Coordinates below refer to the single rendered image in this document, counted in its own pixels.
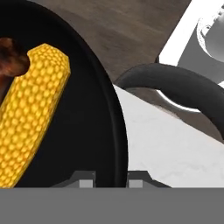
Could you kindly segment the black bowl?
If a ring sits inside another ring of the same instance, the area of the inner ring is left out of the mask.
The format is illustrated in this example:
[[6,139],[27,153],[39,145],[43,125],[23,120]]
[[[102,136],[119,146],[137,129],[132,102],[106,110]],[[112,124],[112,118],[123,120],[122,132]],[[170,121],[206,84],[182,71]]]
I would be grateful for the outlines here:
[[27,51],[44,43],[69,58],[71,74],[35,157],[14,187],[55,187],[76,171],[94,171],[95,186],[124,187],[128,141],[108,74],[80,34],[46,7],[0,0],[0,38]]

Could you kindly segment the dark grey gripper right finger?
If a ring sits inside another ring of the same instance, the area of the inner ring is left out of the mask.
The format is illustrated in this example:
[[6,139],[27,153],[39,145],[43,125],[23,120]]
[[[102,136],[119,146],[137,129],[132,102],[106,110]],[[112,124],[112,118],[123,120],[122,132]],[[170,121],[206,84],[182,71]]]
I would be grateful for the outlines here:
[[169,188],[168,185],[151,177],[147,171],[129,171],[127,176],[128,188]]

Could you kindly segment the black and white round thing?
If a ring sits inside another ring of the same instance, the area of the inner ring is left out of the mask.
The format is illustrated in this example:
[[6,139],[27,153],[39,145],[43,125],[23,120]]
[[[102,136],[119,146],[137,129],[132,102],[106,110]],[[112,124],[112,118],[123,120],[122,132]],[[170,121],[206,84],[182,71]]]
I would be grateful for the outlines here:
[[205,115],[224,140],[224,88],[185,68],[150,63],[133,66],[115,80],[121,89],[151,88],[189,102]]

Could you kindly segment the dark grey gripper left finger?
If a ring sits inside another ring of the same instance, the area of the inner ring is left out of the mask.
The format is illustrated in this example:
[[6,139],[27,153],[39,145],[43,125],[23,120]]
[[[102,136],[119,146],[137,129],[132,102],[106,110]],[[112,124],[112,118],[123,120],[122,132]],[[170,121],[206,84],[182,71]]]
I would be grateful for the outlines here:
[[56,188],[94,188],[95,172],[94,171],[75,171],[71,178],[55,185]]

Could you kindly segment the yellow corn cob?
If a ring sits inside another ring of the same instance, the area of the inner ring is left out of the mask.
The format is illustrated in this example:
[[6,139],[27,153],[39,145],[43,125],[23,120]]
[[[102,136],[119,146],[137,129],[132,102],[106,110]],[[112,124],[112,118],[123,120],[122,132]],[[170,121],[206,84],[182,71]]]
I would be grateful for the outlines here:
[[69,58],[46,43],[28,51],[28,72],[0,106],[0,188],[12,188],[37,153],[71,74]]

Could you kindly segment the brown chicken drumstick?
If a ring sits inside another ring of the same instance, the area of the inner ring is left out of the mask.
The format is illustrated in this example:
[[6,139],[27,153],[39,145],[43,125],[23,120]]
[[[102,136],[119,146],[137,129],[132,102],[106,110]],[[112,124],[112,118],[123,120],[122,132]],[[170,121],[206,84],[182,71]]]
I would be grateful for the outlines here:
[[0,38],[0,103],[15,77],[28,72],[30,60],[27,51],[15,39]]

